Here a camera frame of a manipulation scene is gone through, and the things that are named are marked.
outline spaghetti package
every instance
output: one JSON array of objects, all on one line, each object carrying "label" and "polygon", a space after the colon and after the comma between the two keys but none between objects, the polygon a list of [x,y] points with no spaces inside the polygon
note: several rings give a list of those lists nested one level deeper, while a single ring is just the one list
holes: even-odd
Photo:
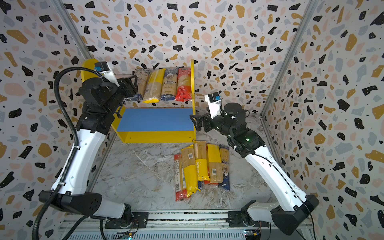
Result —
[{"label": "spaghetti package", "polygon": [[163,68],[151,73],[144,93],[143,103],[158,103],[160,101],[165,71],[166,69]]},{"label": "spaghetti package", "polygon": [[229,186],[229,147],[225,145],[219,146],[221,165],[223,167],[223,182],[219,183],[218,186],[224,189],[230,190]]},{"label": "spaghetti package", "polygon": [[187,186],[187,197],[190,197],[195,192],[200,191],[197,187],[197,173],[193,145],[181,150],[181,158],[184,168],[185,183]]},{"label": "spaghetti package", "polygon": [[197,180],[209,180],[207,164],[207,142],[194,141],[193,148],[195,152]]},{"label": "spaghetti package", "polygon": [[175,160],[175,192],[176,202],[187,198],[187,186],[185,184],[185,177],[183,171],[183,164],[181,154],[174,155]]},{"label": "spaghetti package", "polygon": [[177,91],[177,73],[179,68],[167,68],[164,73],[161,101],[175,100]]},{"label": "spaghetti package", "polygon": [[179,68],[175,100],[180,102],[192,100],[191,68]]},{"label": "spaghetti package", "polygon": [[221,164],[220,150],[217,145],[207,144],[209,179],[211,183],[223,182],[223,166]]},{"label": "spaghetti package", "polygon": [[141,101],[143,100],[144,92],[147,87],[147,82],[149,78],[149,74],[151,71],[149,69],[138,69],[135,71],[135,75],[137,76],[137,93],[130,98],[126,98],[127,101]]}]

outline marble floor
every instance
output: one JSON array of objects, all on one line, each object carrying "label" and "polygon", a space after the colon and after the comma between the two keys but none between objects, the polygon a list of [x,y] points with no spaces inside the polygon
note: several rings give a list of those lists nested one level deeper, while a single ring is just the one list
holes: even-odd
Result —
[{"label": "marble floor", "polygon": [[[247,127],[266,142],[259,116],[251,114]],[[226,137],[215,130],[197,132],[197,139],[227,145]],[[189,145],[123,144],[117,137],[93,192],[128,203],[134,210],[240,209],[251,200],[275,202],[271,189],[259,173],[233,149],[229,166],[231,191],[204,185],[201,192],[175,202],[174,154]]]}]

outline robotic arm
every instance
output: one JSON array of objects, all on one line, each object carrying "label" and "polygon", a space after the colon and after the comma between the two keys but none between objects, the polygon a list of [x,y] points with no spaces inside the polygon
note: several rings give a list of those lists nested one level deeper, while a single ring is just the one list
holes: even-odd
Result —
[{"label": "robotic arm", "polygon": [[95,63],[95,71],[81,67],[65,69],[57,75],[54,83],[59,106],[60,103],[62,105],[58,92],[60,78],[65,73],[76,70],[89,71],[99,77],[87,79],[79,88],[79,94],[84,97],[85,102],[76,127],[73,126],[65,108],[60,107],[72,130],[74,144],[51,190],[39,194],[39,201],[45,204],[33,226],[32,238],[36,240],[39,239],[40,220],[48,206],[93,218],[114,218],[116,225],[121,227],[132,223],[131,207],[128,204],[116,203],[101,194],[86,192],[86,188],[97,151],[115,119],[113,114],[116,113],[121,118],[119,112],[123,107],[123,99],[137,93],[137,76],[116,79],[112,64],[107,62]]},{"label": "robotic arm", "polygon": [[247,128],[245,110],[238,103],[222,108],[217,92],[205,95],[208,113],[190,115],[197,131],[215,129],[227,136],[228,145],[247,160],[264,178],[278,203],[251,201],[242,210],[243,222],[254,225],[257,221],[274,222],[285,234],[291,235],[319,204],[314,195],[306,195],[277,164],[261,137]]}]

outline blue shelf board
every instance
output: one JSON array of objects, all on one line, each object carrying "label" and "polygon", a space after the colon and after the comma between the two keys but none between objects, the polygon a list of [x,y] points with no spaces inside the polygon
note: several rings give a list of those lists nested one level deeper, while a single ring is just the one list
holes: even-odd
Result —
[{"label": "blue shelf board", "polygon": [[118,132],[193,131],[192,108],[128,108]]}]

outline terrazzo wallpaper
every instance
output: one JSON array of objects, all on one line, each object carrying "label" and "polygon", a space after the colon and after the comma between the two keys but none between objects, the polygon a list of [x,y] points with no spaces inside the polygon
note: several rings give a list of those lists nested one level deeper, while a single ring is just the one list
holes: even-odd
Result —
[{"label": "terrazzo wallpaper", "polygon": [[[93,56],[116,74],[197,64],[196,107],[224,102],[259,112],[306,8],[304,0],[64,1]],[[191,107],[177,101],[155,107]],[[151,107],[126,103],[128,107]]]},{"label": "terrazzo wallpaper", "polygon": [[[84,58],[49,1],[0,0],[0,8],[0,239],[24,240],[42,207],[38,194],[50,189],[73,142],[53,94],[54,77]],[[74,124],[84,101],[76,94],[80,84],[80,72],[60,84]],[[49,208],[41,239],[54,239],[63,218]]]},{"label": "terrazzo wallpaper", "polygon": [[320,239],[384,239],[383,1],[319,1],[266,120]]}]

